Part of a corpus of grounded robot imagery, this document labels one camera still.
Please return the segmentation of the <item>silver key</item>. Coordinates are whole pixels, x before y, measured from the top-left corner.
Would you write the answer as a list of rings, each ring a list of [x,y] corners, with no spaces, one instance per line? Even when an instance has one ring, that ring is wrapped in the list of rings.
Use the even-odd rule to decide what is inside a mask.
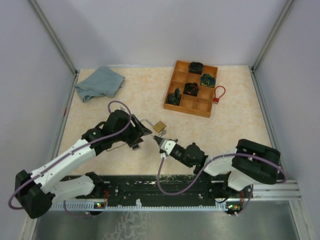
[[[158,136],[159,136],[159,137],[162,137],[162,136],[164,136],[166,133],[167,133],[167,131],[166,131],[165,129],[163,129],[163,130],[158,134]]]

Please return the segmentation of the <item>brass padlock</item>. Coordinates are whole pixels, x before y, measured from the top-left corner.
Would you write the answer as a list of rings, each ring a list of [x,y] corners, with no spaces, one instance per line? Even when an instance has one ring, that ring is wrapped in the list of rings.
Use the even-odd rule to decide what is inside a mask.
[[[156,124],[151,123],[148,119],[145,118],[141,119],[140,121],[148,123],[157,133],[166,131],[166,125],[162,121],[158,121]]]

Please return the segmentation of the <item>black cable lock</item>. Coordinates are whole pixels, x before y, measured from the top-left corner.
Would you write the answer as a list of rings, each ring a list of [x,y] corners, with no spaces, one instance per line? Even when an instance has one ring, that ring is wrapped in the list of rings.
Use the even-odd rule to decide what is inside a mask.
[[[139,144],[135,144],[135,145],[132,146],[132,150],[133,150],[133,151],[137,151],[137,150],[139,150],[139,149],[140,149]]]

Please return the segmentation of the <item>red cable lock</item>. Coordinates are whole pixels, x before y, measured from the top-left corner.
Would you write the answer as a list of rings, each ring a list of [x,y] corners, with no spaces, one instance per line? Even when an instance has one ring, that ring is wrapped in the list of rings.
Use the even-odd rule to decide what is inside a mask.
[[[218,85],[215,87],[214,95],[213,95],[213,103],[218,104],[220,99],[225,95],[226,88],[222,85]]]

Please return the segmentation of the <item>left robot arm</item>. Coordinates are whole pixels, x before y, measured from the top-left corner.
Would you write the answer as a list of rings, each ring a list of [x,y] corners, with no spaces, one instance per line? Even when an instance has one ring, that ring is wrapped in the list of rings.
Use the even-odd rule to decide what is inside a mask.
[[[104,181],[94,172],[64,180],[71,171],[123,142],[130,148],[143,142],[152,131],[134,115],[115,110],[106,121],[84,133],[64,153],[32,172],[20,171],[15,176],[14,197],[31,219],[43,216],[56,203],[74,198],[99,198]]]

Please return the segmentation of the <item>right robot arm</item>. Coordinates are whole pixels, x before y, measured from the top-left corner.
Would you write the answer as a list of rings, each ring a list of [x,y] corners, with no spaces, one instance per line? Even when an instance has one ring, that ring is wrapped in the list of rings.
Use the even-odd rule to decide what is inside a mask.
[[[234,153],[217,156],[206,155],[195,143],[186,148],[180,146],[176,139],[154,136],[161,154],[156,183],[159,190],[167,196],[178,196],[187,192],[198,180],[202,173],[211,177],[228,174],[223,192],[229,198],[235,198],[241,190],[254,183],[274,185],[278,181],[278,174],[283,175],[281,183],[287,181],[285,171],[280,167],[281,153],[271,147],[240,139]],[[178,192],[167,192],[160,184],[161,170],[167,157],[172,157],[188,168],[194,167],[194,180]]]

